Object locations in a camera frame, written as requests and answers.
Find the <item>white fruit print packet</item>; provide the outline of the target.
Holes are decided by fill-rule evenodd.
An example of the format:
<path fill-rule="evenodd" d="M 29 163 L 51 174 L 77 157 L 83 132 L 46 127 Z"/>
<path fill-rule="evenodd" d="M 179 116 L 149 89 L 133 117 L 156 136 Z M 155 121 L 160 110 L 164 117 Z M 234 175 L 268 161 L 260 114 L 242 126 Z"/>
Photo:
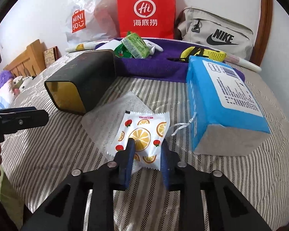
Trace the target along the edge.
<path fill-rule="evenodd" d="M 115 156 L 123 151 L 129 139 L 134 140 L 136 167 L 160 170 L 161 146 L 170 126 L 170 113 L 126 111 L 107 153 Z"/>

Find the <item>grey drawstring pouch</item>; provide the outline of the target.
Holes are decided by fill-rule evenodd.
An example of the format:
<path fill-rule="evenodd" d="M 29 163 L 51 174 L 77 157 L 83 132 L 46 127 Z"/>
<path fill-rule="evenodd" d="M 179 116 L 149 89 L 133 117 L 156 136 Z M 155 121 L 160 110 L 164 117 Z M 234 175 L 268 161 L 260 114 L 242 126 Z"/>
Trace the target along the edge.
<path fill-rule="evenodd" d="M 89 137 L 106 155 L 109 155 L 106 150 L 114 139 L 126 111 L 153 113 L 140 98 L 134 93 L 128 92 L 113 102 L 99 106 L 86 113 L 82 118 L 82 126 L 85 128 Z M 169 129 L 173 130 L 171 135 L 176 135 L 179 130 L 192 124 L 195 121 L 196 115 L 197 114 L 194 113 L 193 117 L 187 123 L 173 125 L 170 123 Z"/>

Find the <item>green fruit wipes packet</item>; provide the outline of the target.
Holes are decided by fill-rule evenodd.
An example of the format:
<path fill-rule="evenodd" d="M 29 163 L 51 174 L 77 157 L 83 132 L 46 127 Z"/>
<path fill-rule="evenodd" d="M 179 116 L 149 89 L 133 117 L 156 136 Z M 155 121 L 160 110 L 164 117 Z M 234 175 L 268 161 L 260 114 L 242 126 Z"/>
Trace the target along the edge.
<path fill-rule="evenodd" d="M 120 42 L 120 44 L 115 48 L 114 53 L 119 58 L 125 58 L 125 59 L 132 59 L 133 55 L 129 50 Z"/>

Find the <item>purple towel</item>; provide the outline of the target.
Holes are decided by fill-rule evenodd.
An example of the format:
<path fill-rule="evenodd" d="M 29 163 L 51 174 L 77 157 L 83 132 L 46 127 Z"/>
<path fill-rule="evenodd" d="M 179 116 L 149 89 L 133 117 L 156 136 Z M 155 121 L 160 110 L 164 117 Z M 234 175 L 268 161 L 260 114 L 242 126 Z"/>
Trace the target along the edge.
<path fill-rule="evenodd" d="M 127 59 L 114 56 L 116 75 L 170 82 L 186 82 L 188 63 L 179 62 L 183 50 L 195 46 L 179 40 L 149 39 L 163 48 L 145 59 Z"/>

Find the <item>purple plush toy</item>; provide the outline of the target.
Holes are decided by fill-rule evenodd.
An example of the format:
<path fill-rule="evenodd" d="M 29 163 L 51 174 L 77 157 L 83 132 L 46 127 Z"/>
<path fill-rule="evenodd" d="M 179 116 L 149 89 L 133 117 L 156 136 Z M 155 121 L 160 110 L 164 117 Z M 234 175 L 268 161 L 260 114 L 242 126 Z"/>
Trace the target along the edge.
<path fill-rule="evenodd" d="M 9 70 L 3 70 L 0 73 L 0 88 L 10 79 L 14 79 L 13 74 Z"/>

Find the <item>dark green box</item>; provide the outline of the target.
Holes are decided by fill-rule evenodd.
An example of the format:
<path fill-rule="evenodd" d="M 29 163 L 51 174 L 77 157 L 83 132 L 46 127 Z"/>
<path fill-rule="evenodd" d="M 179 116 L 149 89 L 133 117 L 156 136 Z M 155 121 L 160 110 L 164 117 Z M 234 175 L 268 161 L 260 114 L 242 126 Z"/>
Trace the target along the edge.
<path fill-rule="evenodd" d="M 84 115 L 96 107 L 116 77 L 114 52 L 90 51 L 62 66 L 44 86 L 57 109 Z"/>

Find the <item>beige Nike bag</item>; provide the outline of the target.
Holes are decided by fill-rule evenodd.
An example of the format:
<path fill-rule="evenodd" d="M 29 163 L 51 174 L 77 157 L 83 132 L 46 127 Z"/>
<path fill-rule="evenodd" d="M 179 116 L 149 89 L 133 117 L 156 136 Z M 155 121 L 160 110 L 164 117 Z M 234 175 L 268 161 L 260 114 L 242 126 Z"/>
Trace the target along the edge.
<path fill-rule="evenodd" d="M 205 45 L 249 60 L 254 48 L 253 31 L 203 9 L 187 7 L 175 21 L 183 41 Z"/>

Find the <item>white spotted plush toy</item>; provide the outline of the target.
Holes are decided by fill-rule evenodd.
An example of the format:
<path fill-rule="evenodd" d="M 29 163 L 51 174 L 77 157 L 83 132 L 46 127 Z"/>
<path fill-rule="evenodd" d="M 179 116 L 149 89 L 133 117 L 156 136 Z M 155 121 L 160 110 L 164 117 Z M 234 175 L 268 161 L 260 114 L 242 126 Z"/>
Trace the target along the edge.
<path fill-rule="evenodd" d="M 14 93 L 23 92 L 30 85 L 30 83 L 33 81 L 34 78 L 35 76 L 28 76 L 28 77 L 18 76 L 14 78 L 12 82 L 13 92 Z"/>

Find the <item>light green tissue pack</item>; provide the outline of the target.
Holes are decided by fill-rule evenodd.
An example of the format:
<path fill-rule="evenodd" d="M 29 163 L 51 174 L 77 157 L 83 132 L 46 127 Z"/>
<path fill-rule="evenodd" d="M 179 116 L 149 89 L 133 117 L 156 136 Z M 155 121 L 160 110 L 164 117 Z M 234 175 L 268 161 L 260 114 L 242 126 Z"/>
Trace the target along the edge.
<path fill-rule="evenodd" d="M 145 59 L 150 55 L 150 50 L 144 40 L 134 32 L 122 38 L 121 43 L 135 59 Z"/>

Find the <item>yellow black mesh glove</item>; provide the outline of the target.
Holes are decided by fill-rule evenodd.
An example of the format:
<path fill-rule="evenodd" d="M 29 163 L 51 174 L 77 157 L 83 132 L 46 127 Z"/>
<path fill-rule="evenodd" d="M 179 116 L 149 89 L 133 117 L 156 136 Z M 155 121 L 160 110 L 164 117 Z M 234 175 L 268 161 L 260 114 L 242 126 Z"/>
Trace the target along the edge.
<path fill-rule="evenodd" d="M 217 62 L 223 62 L 227 55 L 223 51 L 215 51 L 211 49 L 191 46 L 185 49 L 184 51 L 182 51 L 180 57 L 176 57 L 176 58 L 169 57 L 167 58 L 167 60 L 171 60 L 174 62 L 188 63 L 190 56 L 204 57 L 210 60 L 215 60 Z"/>

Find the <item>brown wooden door frame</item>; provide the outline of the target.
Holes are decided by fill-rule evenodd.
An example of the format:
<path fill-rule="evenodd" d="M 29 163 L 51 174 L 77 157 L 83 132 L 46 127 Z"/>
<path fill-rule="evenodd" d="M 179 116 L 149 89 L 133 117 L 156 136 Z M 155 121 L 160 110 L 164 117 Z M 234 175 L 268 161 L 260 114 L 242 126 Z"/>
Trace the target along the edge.
<path fill-rule="evenodd" d="M 260 0 L 260 20 L 250 62 L 260 66 L 271 32 L 273 0 Z"/>

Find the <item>brown framed picture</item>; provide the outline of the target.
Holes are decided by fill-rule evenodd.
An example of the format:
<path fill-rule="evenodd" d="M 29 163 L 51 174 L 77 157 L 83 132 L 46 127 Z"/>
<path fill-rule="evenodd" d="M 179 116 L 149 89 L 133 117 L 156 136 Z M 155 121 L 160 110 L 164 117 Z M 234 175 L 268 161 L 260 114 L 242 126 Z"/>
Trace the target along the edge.
<path fill-rule="evenodd" d="M 43 52 L 45 67 L 48 68 L 58 59 L 58 48 L 54 46 Z"/>

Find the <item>white Miniso plastic bag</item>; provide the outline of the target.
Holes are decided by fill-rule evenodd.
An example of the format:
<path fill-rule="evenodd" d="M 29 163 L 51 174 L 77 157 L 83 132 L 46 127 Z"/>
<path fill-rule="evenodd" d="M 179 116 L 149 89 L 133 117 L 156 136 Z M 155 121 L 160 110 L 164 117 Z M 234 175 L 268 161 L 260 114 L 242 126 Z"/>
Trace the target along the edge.
<path fill-rule="evenodd" d="M 117 37 L 109 13 L 111 0 L 68 0 L 64 32 L 69 47 L 86 42 L 100 42 Z"/>

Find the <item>wooden headboard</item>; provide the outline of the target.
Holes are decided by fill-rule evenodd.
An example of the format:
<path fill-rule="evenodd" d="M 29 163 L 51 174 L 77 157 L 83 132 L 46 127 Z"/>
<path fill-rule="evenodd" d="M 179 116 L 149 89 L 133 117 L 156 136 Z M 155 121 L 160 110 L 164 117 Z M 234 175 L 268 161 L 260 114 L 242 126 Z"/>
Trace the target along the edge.
<path fill-rule="evenodd" d="M 40 40 L 37 39 L 3 69 L 10 71 L 14 77 L 37 76 L 46 69 L 43 53 L 44 47 Z"/>

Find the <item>blue tissue pack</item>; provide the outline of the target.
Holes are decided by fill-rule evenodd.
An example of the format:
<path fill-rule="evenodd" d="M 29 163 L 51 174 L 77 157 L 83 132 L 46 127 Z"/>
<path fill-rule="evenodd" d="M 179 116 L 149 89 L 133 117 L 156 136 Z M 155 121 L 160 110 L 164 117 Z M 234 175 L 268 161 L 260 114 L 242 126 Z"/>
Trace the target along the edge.
<path fill-rule="evenodd" d="M 246 156 L 271 135 L 256 99 L 231 66 L 192 56 L 186 83 L 195 154 Z"/>

